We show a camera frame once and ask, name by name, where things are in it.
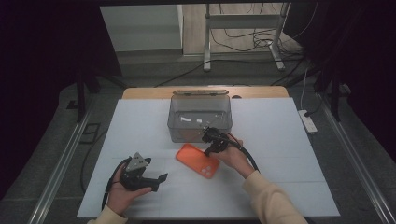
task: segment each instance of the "sleeve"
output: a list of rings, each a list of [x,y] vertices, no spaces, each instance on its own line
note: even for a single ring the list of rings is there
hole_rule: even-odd
[[[88,224],[125,224],[127,220],[128,218],[120,217],[105,205],[99,217],[96,220],[90,220]]]
[[[307,223],[286,192],[269,182],[258,171],[245,180],[243,189],[250,196],[251,206],[261,223]]]

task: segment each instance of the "orange phone case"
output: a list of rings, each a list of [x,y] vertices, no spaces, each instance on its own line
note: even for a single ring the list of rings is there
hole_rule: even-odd
[[[212,178],[219,167],[219,160],[207,157],[204,152],[191,144],[184,144],[176,158],[205,178]]]

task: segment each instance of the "power outlet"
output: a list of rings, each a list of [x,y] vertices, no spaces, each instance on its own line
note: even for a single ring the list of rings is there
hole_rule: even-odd
[[[306,131],[308,133],[317,133],[318,129],[315,126],[314,121],[312,121],[311,118],[305,116],[306,110],[299,110],[298,113],[301,120],[303,121]]]

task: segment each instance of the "transparent storage box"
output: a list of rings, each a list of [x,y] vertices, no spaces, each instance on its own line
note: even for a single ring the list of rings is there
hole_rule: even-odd
[[[175,91],[172,96],[168,128],[173,142],[199,143],[204,129],[214,127],[222,133],[233,127],[227,91]]]

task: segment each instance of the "hand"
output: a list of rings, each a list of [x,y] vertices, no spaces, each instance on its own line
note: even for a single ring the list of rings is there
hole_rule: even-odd
[[[135,198],[147,194],[152,191],[152,188],[143,188],[136,191],[127,190],[120,183],[120,176],[122,173],[122,168],[125,166],[123,164],[120,169],[116,172],[113,178],[113,185],[111,186],[110,192],[108,194],[107,206],[115,213],[123,216],[125,210],[134,201]]]
[[[242,140],[237,139],[237,141],[239,145],[243,145]],[[224,151],[219,153],[211,152],[209,157],[223,161],[228,166],[234,168],[245,179],[254,172],[254,168],[248,163],[247,156],[231,144],[229,144]]]

